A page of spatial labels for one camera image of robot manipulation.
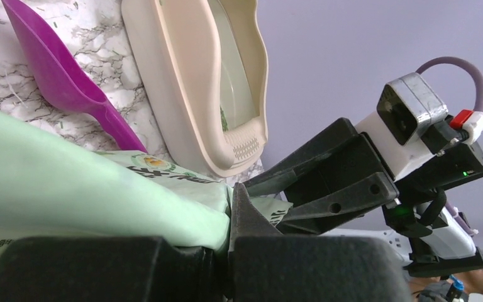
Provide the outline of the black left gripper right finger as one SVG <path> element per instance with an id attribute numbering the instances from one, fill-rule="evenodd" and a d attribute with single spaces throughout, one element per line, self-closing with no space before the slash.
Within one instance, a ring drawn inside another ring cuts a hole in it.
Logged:
<path id="1" fill-rule="evenodd" d="M 283 235 L 245 186 L 231 200 L 226 295 L 233 301 L 409 301 L 395 253 L 367 237 Z"/>

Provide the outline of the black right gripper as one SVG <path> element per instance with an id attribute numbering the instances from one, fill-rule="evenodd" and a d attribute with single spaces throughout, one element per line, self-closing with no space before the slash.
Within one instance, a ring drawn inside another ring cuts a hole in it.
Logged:
<path id="1" fill-rule="evenodd" d="M 277 225 L 285 234 L 321 235 L 399 194 L 401 205 L 383 211 L 386 225 L 406 237 L 421 238 L 448 226 L 440 217 L 446 192 L 481 177 L 483 150 L 475 142 L 433 157 L 396 187 L 368 134 L 339 118 L 244 185 L 250 196 L 285 193 L 295 206 Z"/>

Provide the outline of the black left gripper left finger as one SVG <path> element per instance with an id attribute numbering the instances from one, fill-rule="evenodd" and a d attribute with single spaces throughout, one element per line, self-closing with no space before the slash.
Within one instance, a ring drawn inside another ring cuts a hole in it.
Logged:
<path id="1" fill-rule="evenodd" d="M 213 251 L 160 237 L 26 238 L 0 256 L 0 301 L 222 301 Z"/>

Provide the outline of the green litter bag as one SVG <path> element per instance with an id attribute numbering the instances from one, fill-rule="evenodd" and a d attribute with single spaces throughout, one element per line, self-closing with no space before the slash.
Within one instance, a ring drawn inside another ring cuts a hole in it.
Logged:
<path id="1" fill-rule="evenodd" d="M 227 246 L 233 188 L 138 151 L 91 152 L 0 112 L 0 255 L 17 238 Z"/>

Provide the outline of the beige litter box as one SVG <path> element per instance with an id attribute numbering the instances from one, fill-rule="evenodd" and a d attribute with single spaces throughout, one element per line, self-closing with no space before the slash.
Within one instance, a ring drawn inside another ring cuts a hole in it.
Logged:
<path id="1" fill-rule="evenodd" d="M 267 51 L 256 1 L 123 1 L 135 62 L 174 161 L 218 177 L 268 140 Z"/>

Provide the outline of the purple litter scoop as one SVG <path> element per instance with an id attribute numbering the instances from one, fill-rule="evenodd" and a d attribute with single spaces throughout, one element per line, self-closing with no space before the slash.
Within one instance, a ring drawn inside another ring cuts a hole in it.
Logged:
<path id="1" fill-rule="evenodd" d="M 52 27 L 22 1 L 3 1 L 3 6 L 45 100 L 61 110 L 91 115 L 120 149 L 145 152 L 138 136 Z"/>

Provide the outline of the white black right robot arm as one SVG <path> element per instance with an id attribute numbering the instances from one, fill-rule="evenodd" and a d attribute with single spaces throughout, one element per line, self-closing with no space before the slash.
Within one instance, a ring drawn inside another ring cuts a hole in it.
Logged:
<path id="1" fill-rule="evenodd" d="M 269 171 L 235 186 L 233 301 L 410 301 L 402 274 L 483 268 L 447 190 L 483 177 L 473 131 L 449 116 L 419 139 L 427 161 L 398 178 L 397 147 L 339 118 Z M 389 147 L 389 154 L 383 149 Z"/>

